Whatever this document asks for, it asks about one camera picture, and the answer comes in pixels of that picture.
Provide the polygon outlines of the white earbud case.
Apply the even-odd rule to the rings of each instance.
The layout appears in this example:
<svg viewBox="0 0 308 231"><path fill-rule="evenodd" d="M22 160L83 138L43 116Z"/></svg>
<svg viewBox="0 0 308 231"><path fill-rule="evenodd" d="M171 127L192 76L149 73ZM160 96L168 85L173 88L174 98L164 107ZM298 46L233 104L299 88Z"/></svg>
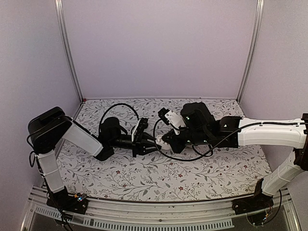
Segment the white earbud case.
<svg viewBox="0 0 308 231"><path fill-rule="evenodd" d="M163 141L162 137L163 135L156 136L155 141L158 147L162 150L171 150L171 146L167 142Z"/></svg>

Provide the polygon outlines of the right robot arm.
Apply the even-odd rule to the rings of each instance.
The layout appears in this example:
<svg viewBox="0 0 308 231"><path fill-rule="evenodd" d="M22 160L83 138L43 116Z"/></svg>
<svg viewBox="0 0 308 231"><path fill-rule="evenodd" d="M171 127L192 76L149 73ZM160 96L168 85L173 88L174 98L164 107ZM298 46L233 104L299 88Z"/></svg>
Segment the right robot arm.
<svg viewBox="0 0 308 231"><path fill-rule="evenodd" d="M157 138L160 146L174 153L185 147L239 148L249 145L292 147L288 158L273 173L258 181L249 206L259 210L281 187L308 169L308 115L293 120L254 120L225 116L215 120L204 103L187 103L179 114L166 108L158 116L172 130Z"/></svg>

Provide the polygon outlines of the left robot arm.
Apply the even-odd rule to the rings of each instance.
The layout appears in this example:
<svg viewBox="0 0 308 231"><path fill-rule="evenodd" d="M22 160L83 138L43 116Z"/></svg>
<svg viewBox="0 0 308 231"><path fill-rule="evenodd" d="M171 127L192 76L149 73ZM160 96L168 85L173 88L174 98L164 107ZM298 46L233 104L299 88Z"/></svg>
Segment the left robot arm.
<svg viewBox="0 0 308 231"><path fill-rule="evenodd" d="M71 144L98 161L106 161L115 149L132 151L133 157L161 150L158 141L145 132L147 118L139 118L133 131L128 133L116 117L108 117L99 124L97 135L91 133L60 107L54 107L33 118L28 124L28 144L32 147L39 172L53 193L53 201L61 208L71 205L71 197L64 193L65 185L57 159L64 144Z"/></svg>

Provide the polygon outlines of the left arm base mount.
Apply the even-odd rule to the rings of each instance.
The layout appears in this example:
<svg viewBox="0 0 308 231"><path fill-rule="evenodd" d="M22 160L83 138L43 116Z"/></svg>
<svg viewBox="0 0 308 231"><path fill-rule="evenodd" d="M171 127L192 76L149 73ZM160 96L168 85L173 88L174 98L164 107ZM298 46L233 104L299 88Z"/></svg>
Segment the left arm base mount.
<svg viewBox="0 0 308 231"><path fill-rule="evenodd" d="M62 211L68 211L78 214L86 214L88 208L88 199L86 194L77 193L70 195L67 188L59 192L49 192L47 206L57 208Z"/></svg>

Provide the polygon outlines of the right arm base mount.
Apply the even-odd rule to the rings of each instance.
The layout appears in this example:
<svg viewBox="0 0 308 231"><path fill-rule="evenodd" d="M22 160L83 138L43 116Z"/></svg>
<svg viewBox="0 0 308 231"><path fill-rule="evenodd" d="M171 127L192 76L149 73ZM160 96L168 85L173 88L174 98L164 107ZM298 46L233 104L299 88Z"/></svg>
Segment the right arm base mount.
<svg viewBox="0 0 308 231"><path fill-rule="evenodd" d="M268 196L263 193L263 180L264 179L260 179L257 182L252 196L232 201L232 209L236 215L265 209L274 205L273 196Z"/></svg>

